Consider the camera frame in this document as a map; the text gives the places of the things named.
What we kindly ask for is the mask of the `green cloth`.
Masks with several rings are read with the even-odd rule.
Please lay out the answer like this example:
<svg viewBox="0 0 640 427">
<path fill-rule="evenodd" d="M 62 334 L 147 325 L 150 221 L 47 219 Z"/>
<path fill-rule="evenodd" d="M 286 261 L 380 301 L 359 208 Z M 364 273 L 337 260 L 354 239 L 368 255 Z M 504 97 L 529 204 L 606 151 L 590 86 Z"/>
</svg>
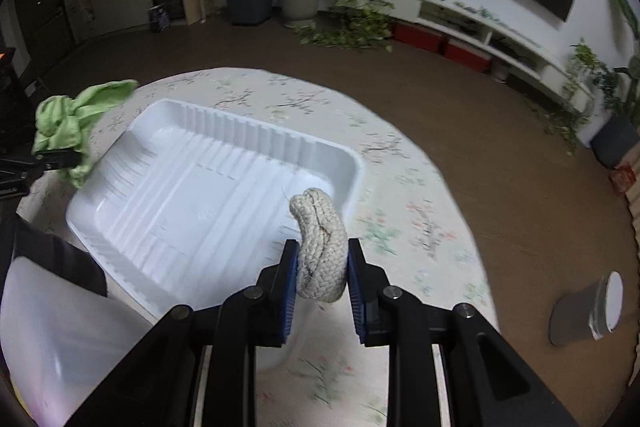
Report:
<svg viewBox="0 0 640 427">
<path fill-rule="evenodd" d="M 111 109 L 124 104 L 139 83 L 137 80 L 114 80 L 82 90 L 76 98 L 52 95 L 36 108 L 36 134 L 32 153 L 67 150 L 79 153 L 78 166 L 63 169 L 64 178 L 81 188 L 91 172 L 90 136 L 93 127 Z"/>
</svg>

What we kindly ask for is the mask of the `white braided rope pad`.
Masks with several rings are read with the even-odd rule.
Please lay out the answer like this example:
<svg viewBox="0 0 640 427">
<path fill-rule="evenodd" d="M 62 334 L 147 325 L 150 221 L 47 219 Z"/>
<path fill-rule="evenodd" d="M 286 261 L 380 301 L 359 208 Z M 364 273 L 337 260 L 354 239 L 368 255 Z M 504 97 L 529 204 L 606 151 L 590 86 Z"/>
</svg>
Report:
<svg viewBox="0 0 640 427">
<path fill-rule="evenodd" d="M 335 303 L 346 287 L 348 236 L 331 197 L 307 188 L 290 199 L 300 232 L 297 294 L 317 303 Z"/>
</svg>

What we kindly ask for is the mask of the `black cylindrical container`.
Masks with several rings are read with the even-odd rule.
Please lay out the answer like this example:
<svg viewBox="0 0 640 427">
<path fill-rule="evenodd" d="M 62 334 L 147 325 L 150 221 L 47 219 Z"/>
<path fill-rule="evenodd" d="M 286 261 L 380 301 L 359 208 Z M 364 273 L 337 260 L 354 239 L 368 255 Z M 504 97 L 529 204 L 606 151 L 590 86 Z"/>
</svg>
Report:
<svg viewBox="0 0 640 427">
<path fill-rule="evenodd" d="M 33 227 L 17 213 L 1 220 L 1 287 L 14 259 L 26 257 L 41 268 L 96 295 L 107 296 L 104 271 L 88 253 Z"/>
</svg>

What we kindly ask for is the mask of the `floral round tablecloth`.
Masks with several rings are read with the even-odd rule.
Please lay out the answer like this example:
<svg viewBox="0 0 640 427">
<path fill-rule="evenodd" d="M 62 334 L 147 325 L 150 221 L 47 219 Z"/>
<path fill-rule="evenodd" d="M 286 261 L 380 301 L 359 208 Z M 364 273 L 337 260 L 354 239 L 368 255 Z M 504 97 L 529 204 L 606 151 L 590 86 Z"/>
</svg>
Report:
<svg viewBox="0 0 640 427">
<path fill-rule="evenodd" d="M 450 308 L 467 301 L 495 321 L 482 259 L 444 178 L 419 147 L 369 109 L 340 92 L 275 72 L 187 72 L 138 86 L 124 104 L 102 116 L 90 136 L 92 169 L 119 135 L 160 100 L 218 109 L 350 148 L 364 171 L 352 217 L 342 219 L 347 233 L 360 240 L 366 258 L 424 303 Z M 46 173 L 17 212 L 38 230 L 91 256 L 66 221 L 67 207 L 78 190 L 62 172 Z M 162 317 L 146 312 L 104 274 L 106 297 L 125 303 L 152 324 L 130 353 L 157 331 Z M 175 350 L 165 351 L 149 369 L 135 369 L 126 376 L 117 375 L 115 366 L 68 421 L 79 426 L 167 425 L 172 394 L 168 366 L 176 358 Z"/>
</svg>

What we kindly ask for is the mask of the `white plastic tray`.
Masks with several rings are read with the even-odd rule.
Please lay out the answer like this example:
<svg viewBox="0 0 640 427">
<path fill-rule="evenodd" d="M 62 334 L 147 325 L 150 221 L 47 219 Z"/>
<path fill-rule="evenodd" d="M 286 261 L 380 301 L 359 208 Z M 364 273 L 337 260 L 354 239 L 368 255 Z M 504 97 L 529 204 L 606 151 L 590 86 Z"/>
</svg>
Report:
<svg viewBox="0 0 640 427">
<path fill-rule="evenodd" d="M 290 199 L 328 194 L 352 217 L 364 166 L 350 148 L 175 100 L 148 106 L 66 210 L 101 268 L 153 317 L 222 303 L 299 229 Z"/>
</svg>

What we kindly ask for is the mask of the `translucent plastic container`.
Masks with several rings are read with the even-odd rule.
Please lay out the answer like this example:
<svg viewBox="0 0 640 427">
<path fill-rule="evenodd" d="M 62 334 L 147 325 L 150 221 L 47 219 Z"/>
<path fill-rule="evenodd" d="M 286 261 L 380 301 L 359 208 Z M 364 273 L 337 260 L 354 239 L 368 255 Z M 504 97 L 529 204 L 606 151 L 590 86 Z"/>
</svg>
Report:
<svg viewBox="0 0 640 427">
<path fill-rule="evenodd" d="M 151 327 L 125 303 L 86 291 L 25 257 L 6 274 L 1 351 L 39 426 L 65 425 Z"/>
</svg>

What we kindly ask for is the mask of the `small blue bag on floor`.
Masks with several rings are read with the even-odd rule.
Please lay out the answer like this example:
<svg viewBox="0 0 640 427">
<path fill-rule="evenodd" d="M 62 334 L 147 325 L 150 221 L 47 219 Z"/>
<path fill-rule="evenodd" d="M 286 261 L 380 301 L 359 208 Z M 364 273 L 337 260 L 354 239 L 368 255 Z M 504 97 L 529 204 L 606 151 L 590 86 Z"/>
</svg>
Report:
<svg viewBox="0 0 640 427">
<path fill-rule="evenodd" d="M 149 28 L 154 34 L 159 34 L 170 28 L 170 18 L 165 5 L 159 4 L 149 8 Z"/>
</svg>

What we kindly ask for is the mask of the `grey trash can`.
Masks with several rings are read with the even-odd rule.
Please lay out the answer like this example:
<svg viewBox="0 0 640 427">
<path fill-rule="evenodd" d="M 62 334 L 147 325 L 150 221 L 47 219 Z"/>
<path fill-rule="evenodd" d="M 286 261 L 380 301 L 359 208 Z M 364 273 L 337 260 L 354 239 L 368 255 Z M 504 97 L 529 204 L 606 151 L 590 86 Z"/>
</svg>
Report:
<svg viewBox="0 0 640 427">
<path fill-rule="evenodd" d="M 624 305 L 624 282 L 612 271 L 576 293 L 555 303 L 548 337 L 553 346 L 566 346 L 587 339 L 600 340 L 620 324 Z"/>
</svg>

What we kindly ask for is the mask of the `trailing vine plant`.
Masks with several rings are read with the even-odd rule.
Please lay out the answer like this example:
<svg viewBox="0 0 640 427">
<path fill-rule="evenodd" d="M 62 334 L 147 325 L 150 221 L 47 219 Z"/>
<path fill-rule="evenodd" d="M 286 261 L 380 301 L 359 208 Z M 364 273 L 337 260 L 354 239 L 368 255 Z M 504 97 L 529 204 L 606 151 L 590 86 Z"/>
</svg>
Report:
<svg viewBox="0 0 640 427">
<path fill-rule="evenodd" d="M 335 0 L 325 23 L 310 23 L 296 30 L 301 44 L 343 50 L 390 52 L 392 0 Z"/>
</svg>

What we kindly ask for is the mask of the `red box on floor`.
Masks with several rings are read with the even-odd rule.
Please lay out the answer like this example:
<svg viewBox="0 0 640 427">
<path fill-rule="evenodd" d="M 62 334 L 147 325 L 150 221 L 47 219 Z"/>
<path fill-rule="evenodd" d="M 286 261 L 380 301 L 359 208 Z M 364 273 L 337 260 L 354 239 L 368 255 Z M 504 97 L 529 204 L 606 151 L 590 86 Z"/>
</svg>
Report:
<svg viewBox="0 0 640 427">
<path fill-rule="evenodd" d="M 611 182 L 614 193 L 617 196 L 623 196 L 634 186 L 637 176 L 629 162 L 624 162 L 608 173 L 608 179 Z"/>
</svg>

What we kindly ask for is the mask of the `white tv console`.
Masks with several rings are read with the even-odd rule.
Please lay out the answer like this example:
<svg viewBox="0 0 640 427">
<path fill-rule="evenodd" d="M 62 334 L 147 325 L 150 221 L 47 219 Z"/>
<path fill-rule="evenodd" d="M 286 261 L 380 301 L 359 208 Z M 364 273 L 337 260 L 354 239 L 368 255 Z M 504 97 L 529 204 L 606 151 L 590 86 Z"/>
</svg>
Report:
<svg viewBox="0 0 640 427">
<path fill-rule="evenodd" d="M 488 10 L 468 9 L 450 0 L 383 1 L 381 11 L 395 20 L 436 30 L 495 57 L 508 65 L 513 75 L 577 113 L 592 109 L 590 90 L 568 77 L 559 58 Z"/>
</svg>

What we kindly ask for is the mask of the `large leaf plant right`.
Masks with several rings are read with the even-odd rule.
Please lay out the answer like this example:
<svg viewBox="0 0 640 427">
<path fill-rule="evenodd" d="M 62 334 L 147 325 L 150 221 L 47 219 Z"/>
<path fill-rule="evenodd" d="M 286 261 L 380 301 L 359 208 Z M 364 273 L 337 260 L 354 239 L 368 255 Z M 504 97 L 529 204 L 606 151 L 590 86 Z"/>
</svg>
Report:
<svg viewBox="0 0 640 427">
<path fill-rule="evenodd" d="M 601 63 L 594 80 L 611 116 L 593 135 L 590 147 L 597 161 L 608 169 L 616 168 L 639 143 L 639 17 L 628 0 L 611 1 L 631 30 L 634 52 L 625 66 L 608 68 Z"/>
</svg>

